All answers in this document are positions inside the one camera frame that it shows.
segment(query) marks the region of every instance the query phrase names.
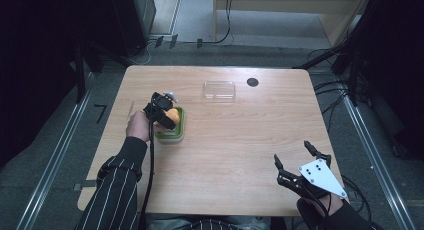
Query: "clear plastic container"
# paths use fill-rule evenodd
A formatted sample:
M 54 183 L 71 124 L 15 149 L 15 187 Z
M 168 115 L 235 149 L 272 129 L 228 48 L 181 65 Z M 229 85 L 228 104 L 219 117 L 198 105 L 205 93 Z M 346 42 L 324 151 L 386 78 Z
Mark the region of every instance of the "clear plastic container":
M 206 81 L 203 84 L 203 99 L 206 102 L 234 102 L 236 85 L 231 81 Z

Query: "green container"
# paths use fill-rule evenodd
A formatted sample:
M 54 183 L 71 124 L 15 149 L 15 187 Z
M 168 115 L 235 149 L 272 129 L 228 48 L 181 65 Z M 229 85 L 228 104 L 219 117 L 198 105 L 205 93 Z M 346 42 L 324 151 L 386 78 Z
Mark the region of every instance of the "green container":
M 161 143 L 177 143 L 184 138 L 184 122 L 185 112 L 182 107 L 174 107 L 178 111 L 180 116 L 180 122 L 175 126 L 173 130 L 166 130 L 163 132 L 156 133 L 155 136 Z

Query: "wooden table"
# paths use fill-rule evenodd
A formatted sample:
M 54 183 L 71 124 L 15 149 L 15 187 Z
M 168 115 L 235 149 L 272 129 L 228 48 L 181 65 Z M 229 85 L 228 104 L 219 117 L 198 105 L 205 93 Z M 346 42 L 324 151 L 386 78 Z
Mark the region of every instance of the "wooden table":
M 259 85 L 250 87 L 248 78 Z M 234 103 L 204 101 L 205 81 L 233 81 Z M 231 67 L 131 66 L 127 69 L 87 180 L 96 179 L 103 162 L 125 138 L 127 118 L 143 109 L 153 92 L 174 91 L 185 109 L 185 136 L 176 144 L 155 141 L 155 175 L 147 212 L 251 216 L 298 216 L 293 192 L 277 184 L 274 154 L 285 168 L 314 158 L 309 140 L 334 153 L 309 75 L 304 70 Z M 148 182 L 149 154 L 139 183 L 139 209 Z M 337 161 L 331 166 L 341 180 Z M 95 188 L 82 190 L 84 209 Z
M 331 46 L 336 46 L 346 37 L 353 20 L 367 3 L 368 0 L 232 0 L 231 10 L 319 14 Z M 226 6 L 227 0 L 213 0 L 214 37 L 216 11 L 225 10 Z

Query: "striped sleeve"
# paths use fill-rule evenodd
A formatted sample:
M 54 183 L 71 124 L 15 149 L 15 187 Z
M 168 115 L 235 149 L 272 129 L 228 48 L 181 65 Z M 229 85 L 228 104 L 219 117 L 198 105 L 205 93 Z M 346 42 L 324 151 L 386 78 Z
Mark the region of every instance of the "striped sleeve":
M 125 139 L 99 170 L 97 189 L 75 229 L 137 229 L 137 182 L 146 150 L 144 141 Z

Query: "gray floor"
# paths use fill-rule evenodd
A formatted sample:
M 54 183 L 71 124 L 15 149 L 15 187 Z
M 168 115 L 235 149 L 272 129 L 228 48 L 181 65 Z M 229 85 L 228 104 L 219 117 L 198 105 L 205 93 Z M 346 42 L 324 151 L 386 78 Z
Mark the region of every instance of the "gray floor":
M 178 41 L 213 38 L 213 0 L 181 0 L 172 35 Z M 317 14 L 231 11 L 231 34 L 224 44 L 320 49 L 330 47 Z M 217 11 L 216 40 L 228 29 L 225 11 Z
M 175 28 L 175 31 L 179 31 L 179 36 L 182 38 L 186 34 L 187 37 L 195 36 L 194 39 L 207 39 L 210 28 L 206 24 L 193 25 L 200 29 L 193 27 L 190 31 L 179 28 L 178 23 L 183 21 L 184 15 L 187 14 L 184 14 L 184 11 L 180 9 Z M 318 36 L 322 34 L 322 30 L 320 32 L 312 31 L 310 34 Z M 143 52 L 133 57 L 132 60 L 138 63 L 147 62 L 148 65 L 285 68 L 304 63 L 309 53 L 314 49 L 328 46 L 324 43 L 318 43 L 309 47 L 300 47 L 303 44 L 300 43 L 302 40 L 297 45 L 297 40 L 293 38 L 291 39 L 292 43 L 287 46 L 257 46 L 263 41 L 252 43 L 253 46 L 245 46 L 243 43 L 236 44 L 237 34 L 234 34 L 234 38 L 234 43 L 231 46 L 204 45 L 200 49 L 197 49 L 194 44 L 183 43 L 177 43 L 174 48 L 170 49 L 169 43 L 164 42 L 158 48 L 153 45 L 149 47 L 151 56 L 147 52 Z M 114 62 L 106 61 L 106 66 L 107 68 L 103 73 L 95 79 L 87 108 L 73 135 L 33 229 L 71 229 L 81 215 L 81 212 L 77 209 L 79 192 L 73 190 L 73 187 L 74 184 L 83 183 L 85 180 L 122 77 L 125 74 L 125 69 Z M 314 85 L 334 80 L 334 76 L 327 70 L 329 66 L 329 63 L 324 62 L 318 68 L 310 70 Z M 321 109 L 325 109 L 334 102 L 337 96 L 337 92 L 318 95 L 317 99 Z M 0 202 L 0 229 L 14 229 L 18 225 L 29 197 L 36 187 L 72 113 L 75 99 L 76 91 L 73 90 L 46 122 L 33 144 L 1 170 L 0 193 L 3 198 Z M 101 110 L 94 107 L 94 104 L 107 105 L 105 115 L 99 123 L 96 123 L 96 121 Z M 422 200 L 424 199 L 424 183 L 419 177 L 424 172 L 424 164 L 422 161 L 406 161 L 394 157 L 388 138 L 372 109 L 365 104 L 360 104 L 359 109 L 396 186 L 407 204 L 417 229 L 424 229 Z M 329 113 L 324 114 L 323 117 L 328 124 Z M 373 220 L 385 229 L 400 229 L 343 103 L 338 105 L 333 113 L 329 137 L 342 174 L 355 181 L 363 191 L 370 202 Z M 357 205 L 360 200 L 352 197 L 351 201 L 352 204 Z
M 154 0 L 156 15 L 152 24 L 151 34 L 171 35 L 179 8 L 179 0 Z

